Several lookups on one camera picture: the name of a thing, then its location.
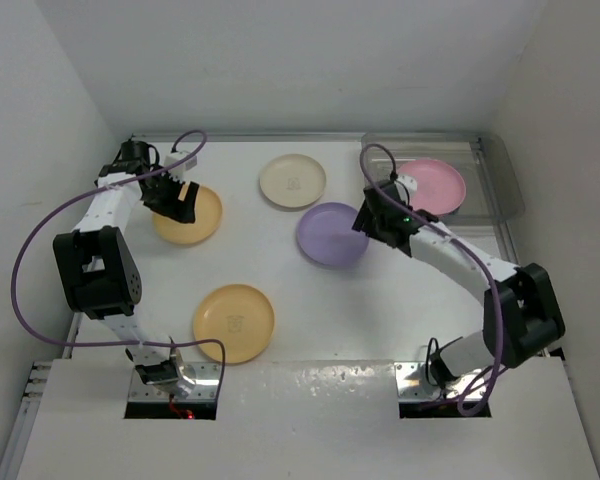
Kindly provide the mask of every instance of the orange plate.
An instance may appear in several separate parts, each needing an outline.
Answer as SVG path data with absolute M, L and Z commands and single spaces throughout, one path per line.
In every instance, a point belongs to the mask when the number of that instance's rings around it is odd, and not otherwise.
M 222 202 L 210 188 L 200 186 L 196 197 L 195 223 L 178 223 L 157 213 L 153 226 L 164 240 L 178 245 L 193 245 L 210 237 L 220 225 Z
M 275 327 L 275 314 L 269 299 L 249 285 L 227 285 L 211 292 L 193 318 L 196 340 L 216 338 L 224 343 L 227 363 L 242 363 L 267 348 Z M 222 360 L 220 347 L 200 345 L 216 361 Z

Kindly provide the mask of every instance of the beige plate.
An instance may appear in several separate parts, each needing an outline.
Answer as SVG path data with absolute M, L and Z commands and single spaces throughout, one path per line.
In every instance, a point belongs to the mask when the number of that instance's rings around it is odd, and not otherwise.
M 273 203 L 287 208 L 311 205 L 324 193 L 327 175 L 306 155 L 283 155 L 260 172 L 260 189 Z
M 267 348 L 275 323 L 273 307 L 264 293 L 249 285 L 227 285 L 202 301 L 193 317 L 193 335 L 196 340 L 220 340 L 227 363 L 242 363 Z M 212 359 L 222 360 L 218 345 L 204 344 L 200 349 Z
M 222 219 L 222 202 L 210 188 L 200 186 L 196 197 L 196 222 L 178 223 L 157 213 L 153 226 L 163 239 L 178 245 L 192 245 L 211 236 Z

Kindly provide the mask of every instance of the clear plastic tray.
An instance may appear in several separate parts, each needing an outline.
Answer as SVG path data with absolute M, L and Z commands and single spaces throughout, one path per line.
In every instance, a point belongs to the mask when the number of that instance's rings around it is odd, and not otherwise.
M 389 148 L 398 166 L 431 157 L 453 166 L 464 178 L 467 197 L 444 221 L 457 226 L 498 225 L 524 212 L 524 202 L 509 155 L 502 140 L 490 134 L 370 133 L 363 146 L 380 143 Z M 380 150 L 367 153 L 375 180 L 386 179 L 391 163 Z

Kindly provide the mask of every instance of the purple plate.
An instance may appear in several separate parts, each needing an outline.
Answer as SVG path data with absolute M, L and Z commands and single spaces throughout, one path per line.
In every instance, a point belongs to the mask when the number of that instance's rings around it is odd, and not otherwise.
M 369 245 L 364 233 L 351 230 L 357 215 L 357 210 L 344 203 L 316 205 L 298 223 L 298 245 L 309 258 L 323 265 L 353 265 Z

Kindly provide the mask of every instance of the white wall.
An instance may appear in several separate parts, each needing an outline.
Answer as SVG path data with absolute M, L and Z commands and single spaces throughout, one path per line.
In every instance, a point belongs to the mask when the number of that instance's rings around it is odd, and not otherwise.
M 485 127 L 545 0 L 37 0 L 133 131 Z
M 0 1 L 0 458 L 31 362 L 57 353 L 29 338 L 13 315 L 13 260 L 37 221 L 88 188 L 115 151 L 110 129 L 33 0 Z M 79 211 L 41 235 L 20 282 L 27 316 L 57 337 L 66 331 L 69 312 L 51 239 L 70 228 Z
M 600 467 L 600 0 L 553 0 L 495 123 L 527 205 L 514 235 L 550 272 Z

